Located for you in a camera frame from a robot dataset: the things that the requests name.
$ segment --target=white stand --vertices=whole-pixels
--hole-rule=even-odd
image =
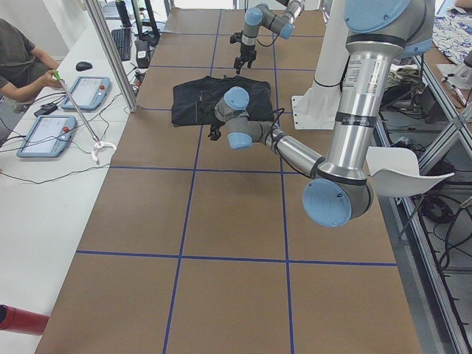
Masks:
[[[292,97],[295,129],[333,129],[341,99],[338,84],[349,57],[344,47],[349,31],[344,23],[345,4],[346,0],[333,1],[313,85],[305,95]]]

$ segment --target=red cylinder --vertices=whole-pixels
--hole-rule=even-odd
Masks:
[[[48,320],[48,316],[39,313],[0,305],[0,330],[40,336]]]

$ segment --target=person's hand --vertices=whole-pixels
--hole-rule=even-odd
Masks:
[[[44,86],[50,86],[55,88],[60,88],[61,84],[54,77],[54,70],[49,70],[43,76],[41,76],[41,82]]]

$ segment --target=computer mouse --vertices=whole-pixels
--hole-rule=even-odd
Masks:
[[[92,67],[93,67],[92,64],[89,63],[88,61],[79,61],[77,65],[75,66],[75,69],[78,72],[83,72],[84,70],[89,70]]]

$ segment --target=green tip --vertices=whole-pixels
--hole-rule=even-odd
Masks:
[[[54,77],[56,78],[57,81],[60,81],[59,72],[57,70],[54,71]]]

